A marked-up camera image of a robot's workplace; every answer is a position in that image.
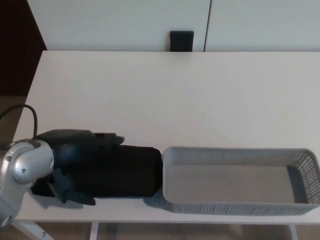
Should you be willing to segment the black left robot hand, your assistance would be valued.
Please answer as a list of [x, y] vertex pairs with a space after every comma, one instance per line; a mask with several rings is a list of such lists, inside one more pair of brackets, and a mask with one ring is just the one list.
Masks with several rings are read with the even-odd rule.
[[31, 187], [32, 194], [54, 197], [64, 204], [72, 201], [88, 206], [94, 206], [95, 199], [87, 193], [77, 191], [72, 177], [63, 171], [82, 163], [93, 164], [125, 140], [116, 133], [94, 133], [82, 129], [54, 129], [32, 139], [46, 142], [54, 157], [52, 173], [36, 180]]

